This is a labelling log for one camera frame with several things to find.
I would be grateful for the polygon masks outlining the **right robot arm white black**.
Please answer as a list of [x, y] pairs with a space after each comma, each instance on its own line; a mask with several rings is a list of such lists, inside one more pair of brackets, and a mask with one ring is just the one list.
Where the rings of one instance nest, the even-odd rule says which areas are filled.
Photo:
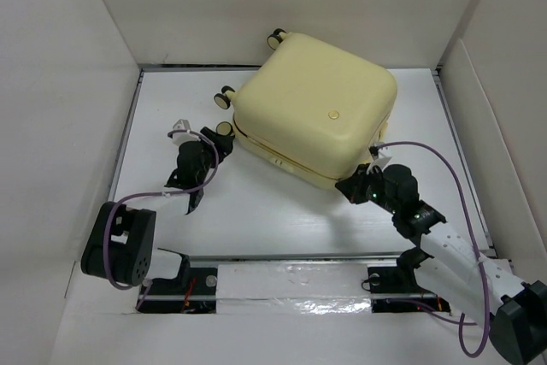
[[488, 330], [498, 354], [528, 364], [546, 350], [546, 285], [527, 283], [476, 253], [449, 222], [421, 200], [409, 168], [361, 165], [335, 185], [350, 203], [372, 202], [391, 213], [397, 232], [413, 244], [397, 260], [395, 281], [439, 295]]

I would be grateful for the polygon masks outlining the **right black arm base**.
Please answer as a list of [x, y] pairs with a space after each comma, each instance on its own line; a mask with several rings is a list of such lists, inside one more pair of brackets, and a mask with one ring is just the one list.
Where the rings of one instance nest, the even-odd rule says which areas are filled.
[[375, 314], [451, 312], [448, 302], [405, 279], [403, 271], [395, 266], [368, 267], [368, 276], [361, 287], [370, 294]]

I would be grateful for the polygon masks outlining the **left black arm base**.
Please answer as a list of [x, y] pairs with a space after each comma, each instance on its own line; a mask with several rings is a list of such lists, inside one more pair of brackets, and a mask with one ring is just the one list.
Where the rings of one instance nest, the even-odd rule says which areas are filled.
[[174, 279], [153, 279], [151, 288], [142, 287], [136, 310], [142, 314], [214, 314], [218, 269], [186, 268]]

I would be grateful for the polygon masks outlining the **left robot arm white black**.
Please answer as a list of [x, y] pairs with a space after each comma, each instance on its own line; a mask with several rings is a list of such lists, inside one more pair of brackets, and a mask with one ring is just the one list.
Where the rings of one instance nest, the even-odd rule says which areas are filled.
[[197, 132], [181, 121], [168, 132], [178, 147], [176, 167], [163, 189], [135, 193], [116, 202], [104, 203], [87, 239], [80, 269], [83, 274], [107, 280], [118, 290], [141, 286], [150, 269], [156, 212], [134, 209], [132, 200], [187, 197], [190, 214], [201, 203], [204, 189], [232, 154], [235, 139], [232, 126], [219, 125], [214, 131]]

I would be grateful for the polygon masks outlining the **yellow hard-shell suitcase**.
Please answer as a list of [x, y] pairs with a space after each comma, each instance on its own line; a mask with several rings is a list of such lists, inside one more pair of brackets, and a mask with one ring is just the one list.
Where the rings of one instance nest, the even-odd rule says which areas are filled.
[[311, 185], [331, 190], [370, 158], [397, 98], [387, 69], [299, 32], [275, 29], [273, 54], [238, 89], [214, 96], [232, 109], [248, 151]]

